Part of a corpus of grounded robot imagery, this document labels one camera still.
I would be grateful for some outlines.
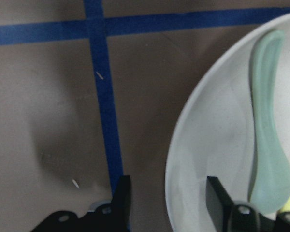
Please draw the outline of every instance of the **mint green spoon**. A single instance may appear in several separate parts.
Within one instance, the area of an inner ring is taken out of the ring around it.
[[[284,32],[273,30],[257,41],[251,60],[252,105],[257,146],[256,179],[250,196],[263,214],[279,210],[290,195],[290,165],[277,136],[273,98]]]

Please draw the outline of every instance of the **plate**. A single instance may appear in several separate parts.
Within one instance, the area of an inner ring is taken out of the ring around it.
[[[273,29],[285,32],[274,92],[275,124],[290,162],[290,14],[242,38],[192,92],[171,140],[165,177],[174,232],[215,232],[205,205],[207,176],[217,176],[233,200],[247,201],[254,156],[249,59],[255,42]]]

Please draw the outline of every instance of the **small white scrap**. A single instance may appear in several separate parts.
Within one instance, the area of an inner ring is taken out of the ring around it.
[[[101,80],[104,80],[103,76],[100,73],[96,72],[96,74],[99,76],[99,78],[101,78]]]
[[[79,185],[78,185],[78,183],[76,182],[76,180],[72,179],[72,182],[73,182],[73,184],[75,185],[75,187],[77,187],[77,188],[79,189]]]

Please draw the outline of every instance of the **spoon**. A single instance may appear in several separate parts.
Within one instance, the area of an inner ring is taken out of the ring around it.
[[[275,128],[273,98],[284,32],[273,30],[257,41],[251,59],[252,105],[257,170],[250,195],[263,214],[279,210],[290,196],[290,165]]]

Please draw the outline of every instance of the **blue painter's tape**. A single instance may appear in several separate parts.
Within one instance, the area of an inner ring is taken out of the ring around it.
[[[136,33],[261,24],[290,13],[288,8],[256,8],[107,18],[108,36]]]
[[[112,193],[116,189],[123,166],[117,129],[111,70],[101,0],[84,0],[87,16],[86,27],[90,41],[92,63],[104,137]]]
[[[0,45],[87,38],[84,20],[0,26]]]

